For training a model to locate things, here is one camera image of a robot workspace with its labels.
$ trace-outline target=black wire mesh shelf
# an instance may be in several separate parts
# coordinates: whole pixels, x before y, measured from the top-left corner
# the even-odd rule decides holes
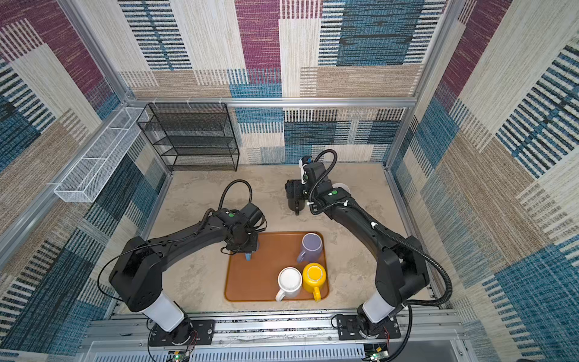
[[[137,122],[171,171],[237,171],[239,148],[220,103],[149,103]]]

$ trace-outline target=yellow mug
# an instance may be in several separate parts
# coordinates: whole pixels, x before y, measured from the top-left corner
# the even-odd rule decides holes
[[[314,295],[314,300],[319,302],[322,300],[320,288],[324,285],[326,279],[326,272],[324,267],[318,263],[309,263],[303,268],[303,288]]]

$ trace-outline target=brown tray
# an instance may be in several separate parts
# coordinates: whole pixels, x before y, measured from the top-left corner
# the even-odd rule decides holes
[[[251,254],[251,260],[245,260],[245,254],[235,254],[229,257],[227,279],[225,281],[225,299],[230,302],[274,302],[280,287],[277,285],[277,275],[283,268],[293,266],[300,272],[309,264],[306,261],[297,263],[302,247],[302,238],[309,232],[262,232],[259,234],[259,249]],[[316,261],[326,268],[325,248]],[[328,278],[320,288],[322,299],[328,296]],[[282,301],[314,300],[314,295],[303,288],[297,297]]]

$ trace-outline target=mug handle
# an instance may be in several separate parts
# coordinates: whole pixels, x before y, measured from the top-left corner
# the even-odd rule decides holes
[[[320,294],[320,288],[318,288],[318,287],[314,287],[314,300],[316,302],[319,302],[320,300],[322,300],[322,295]]]
[[[305,257],[306,257],[306,251],[302,250],[302,252],[299,253],[299,255],[298,255],[298,263],[301,263]]]
[[[278,302],[281,302],[281,300],[282,300],[284,297],[285,297],[285,292],[280,289],[280,291],[277,292],[276,300],[277,300]]]

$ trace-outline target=yellow mug handle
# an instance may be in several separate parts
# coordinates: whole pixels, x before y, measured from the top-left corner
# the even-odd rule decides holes
[[[318,287],[314,287],[314,300],[316,302],[319,302],[320,300],[322,300],[322,295],[320,294],[320,288],[318,288]]]

